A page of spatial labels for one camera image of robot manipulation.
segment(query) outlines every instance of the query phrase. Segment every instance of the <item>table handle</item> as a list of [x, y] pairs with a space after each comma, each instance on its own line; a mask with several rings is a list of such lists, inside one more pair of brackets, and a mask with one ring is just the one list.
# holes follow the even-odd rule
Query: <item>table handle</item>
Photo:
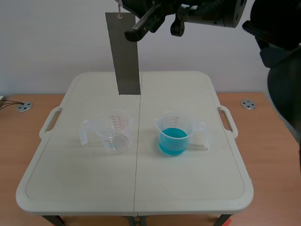
[[218, 107], [218, 110], [220, 112], [224, 113], [226, 121], [227, 121], [227, 123], [228, 123], [228, 125], [230, 127], [231, 132], [232, 132], [232, 135], [233, 135], [234, 139], [236, 139], [238, 137], [238, 129], [237, 129], [236, 125], [235, 125], [235, 122], [234, 122], [234, 120], [232, 118], [232, 115], [231, 115], [229, 109], [226, 108], [225, 106], [220, 106], [220, 107]]
[[39, 132], [39, 137], [41, 139], [43, 139], [45, 133], [49, 131], [49, 128], [53, 125], [57, 114], [60, 113], [62, 109], [62, 107], [56, 107], [52, 109], [52, 111], [49, 113], [49, 116], [47, 117], [46, 121], [44, 122], [44, 125], [42, 126]]

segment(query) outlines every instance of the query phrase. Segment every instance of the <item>wooden floor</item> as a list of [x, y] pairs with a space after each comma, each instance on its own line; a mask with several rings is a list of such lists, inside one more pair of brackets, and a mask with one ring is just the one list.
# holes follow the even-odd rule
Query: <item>wooden floor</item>
[[[301, 173], [297, 143], [278, 119], [262, 93], [221, 93], [237, 125], [236, 139], [254, 186], [254, 199], [231, 226], [301, 225]], [[17, 186], [37, 149], [39, 130], [63, 95], [19, 95], [11, 100], [32, 101], [33, 108], [19, 113], [16, 106], [0, 111], [0, 226], [50, 226], [41, 217], [22, 211], [15, 199]], [[257, 103], [246, 110], [240, 101]], [[217, 215], [148, 217], [148, 226], [212, 226]], [[67, 226], [127, 226], [123, 217], [68, 217]]]

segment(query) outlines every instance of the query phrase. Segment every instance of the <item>blue liquid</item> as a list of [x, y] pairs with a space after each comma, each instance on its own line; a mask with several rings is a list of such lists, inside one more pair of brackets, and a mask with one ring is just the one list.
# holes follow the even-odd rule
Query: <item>blue liquid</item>
[[[182, 138], [187, 136], [187, 134], [183, 130], [177, 128], [167, 128], [162, 132], [174, 138]], [[159, 147], [164, 153], [170, 155], [181, 154], [187, 148], [188, 142], [189, 142], [188, 138], [172, 139], [164, 136], [163, 134], [160, 134], [159, 137]]]

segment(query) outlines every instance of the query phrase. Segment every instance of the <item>measuring cup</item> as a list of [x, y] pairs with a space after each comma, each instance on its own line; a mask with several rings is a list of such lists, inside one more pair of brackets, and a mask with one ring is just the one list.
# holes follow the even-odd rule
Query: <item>measuring cup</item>
[[194, 121], [180, 112], [166, 112], [154, 121], [158, 128], [160, 149], [169, 155], [179, 155], [185, 151], [190, 137], [196, 131], [205, 136], [205, 148], [209, 148], [209, 130], [205, 123]]
[[87, 131], [93, 130], [102, 141], [106, 150], [122, 153], [128, 150], [132, 143], [131, 127], [134, 119], [122, 110], [101, 114], [98, 118], [83, 121], [79, 130], [81, 145], [87, 144]]

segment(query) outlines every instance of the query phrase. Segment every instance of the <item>metal strip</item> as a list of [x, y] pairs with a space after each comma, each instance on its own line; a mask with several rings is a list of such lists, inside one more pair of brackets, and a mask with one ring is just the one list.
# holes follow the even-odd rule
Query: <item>metal strip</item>
[[126, 40], [124, 32], [135, 25], [135, 15], [105, 13], [120, 95], [140, 95], [137, 42]]

